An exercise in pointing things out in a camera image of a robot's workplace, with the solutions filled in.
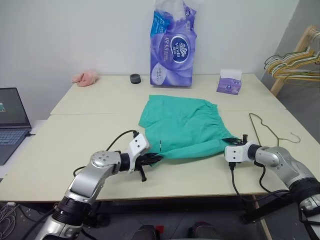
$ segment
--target green fabric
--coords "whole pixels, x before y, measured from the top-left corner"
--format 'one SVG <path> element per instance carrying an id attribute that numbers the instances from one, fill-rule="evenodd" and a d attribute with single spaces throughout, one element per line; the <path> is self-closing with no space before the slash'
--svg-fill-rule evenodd
<path id="1" fill-rule="evenodd" d="M 139 125 L 145 128 L 149 152 L 166 159 L 214 155 L 228 145 L 222 139 L 232 137 L 217 105 L 196 98 L 150 95 Z"/>

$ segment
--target pink plush toy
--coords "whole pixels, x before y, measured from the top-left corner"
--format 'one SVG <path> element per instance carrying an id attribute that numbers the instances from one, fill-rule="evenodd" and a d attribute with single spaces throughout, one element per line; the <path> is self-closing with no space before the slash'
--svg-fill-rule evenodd
<path id="1" fill-rule="evenodd" d="M 72 82 L 76 83 L 79 87 L 85 87 L 94 84 L 98 77 L 99 76 L 95 71 L 88 70 L 74 75 L 72 77 Z"/>

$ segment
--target laptop keyboard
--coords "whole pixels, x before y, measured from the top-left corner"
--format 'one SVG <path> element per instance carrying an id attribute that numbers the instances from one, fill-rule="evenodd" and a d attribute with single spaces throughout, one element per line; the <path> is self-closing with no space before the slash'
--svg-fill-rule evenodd
<path id="1" fill-rule="evenodd" d="M 14 131 L 0 130 L 0 145 L 15 145 L 25 133 L 26 133 L 25 130 L 14 130 Z"/>

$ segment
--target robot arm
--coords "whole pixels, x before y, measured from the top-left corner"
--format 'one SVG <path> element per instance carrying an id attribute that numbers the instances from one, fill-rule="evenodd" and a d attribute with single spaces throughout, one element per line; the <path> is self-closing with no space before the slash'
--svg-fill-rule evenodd
<path id="1" fill-rule="evenodd" d="M 244 161 L 259 163 L 271 169 L 290 190 L 293 199 L 307 218 L 313 231 L 320 238 L 320 183 L 311 171 L 295 160 L 283 147 L 266 147 L 243 141 L 227 146 L 225 159 L 232 163 Z"/>
<path id="2" fill-rule="evenodd" d="M 77 238 L 84 219 L 91 213 L 92 204 L 108 177 L 122 171 L 140 171 L 142 181 L 147 180 L 142 166 L 162 159 L 154 153 L 141 155 L 148 147 L 145 137 L 138 134 L 129 143 L 127 153 L 94 153 L 88 165 L 74 177 L 63 199 L 47 218 L 35 240 Z"/>

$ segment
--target laptop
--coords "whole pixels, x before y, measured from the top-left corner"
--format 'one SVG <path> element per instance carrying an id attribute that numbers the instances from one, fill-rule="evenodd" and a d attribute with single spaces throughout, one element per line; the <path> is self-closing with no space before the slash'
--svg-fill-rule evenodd
<path id="1" fill-rule="evenodd" d="M 0 88 L 0 166 L 31 131 L 17 88 Z"/>

